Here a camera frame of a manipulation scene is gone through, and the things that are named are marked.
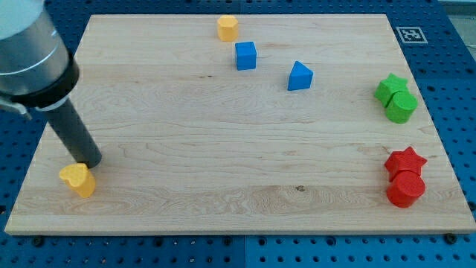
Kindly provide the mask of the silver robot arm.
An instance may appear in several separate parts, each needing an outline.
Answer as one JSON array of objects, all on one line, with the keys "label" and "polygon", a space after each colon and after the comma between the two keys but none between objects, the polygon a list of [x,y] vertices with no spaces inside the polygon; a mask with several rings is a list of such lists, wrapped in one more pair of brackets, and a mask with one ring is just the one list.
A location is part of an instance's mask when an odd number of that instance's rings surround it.
[{"label": "silver robot arm", "polygon": [[1,1],[1,109],[43,113],[75,161],[93,168],[102,154],[69,99],[79,77],[43,1]]}]

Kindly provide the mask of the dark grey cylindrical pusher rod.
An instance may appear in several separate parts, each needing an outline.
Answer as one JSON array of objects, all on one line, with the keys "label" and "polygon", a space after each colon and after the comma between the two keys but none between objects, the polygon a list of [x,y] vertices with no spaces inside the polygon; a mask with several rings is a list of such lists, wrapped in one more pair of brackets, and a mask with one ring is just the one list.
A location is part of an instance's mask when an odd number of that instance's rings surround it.
[{"label": "dark grey cylindrical pusher rod", "polygon": [[55,103],[52,108],[47,108],[43,114],[77,163],[83,163],[88,168],[100,163],[100,149],[68,98],[60,105]]}]

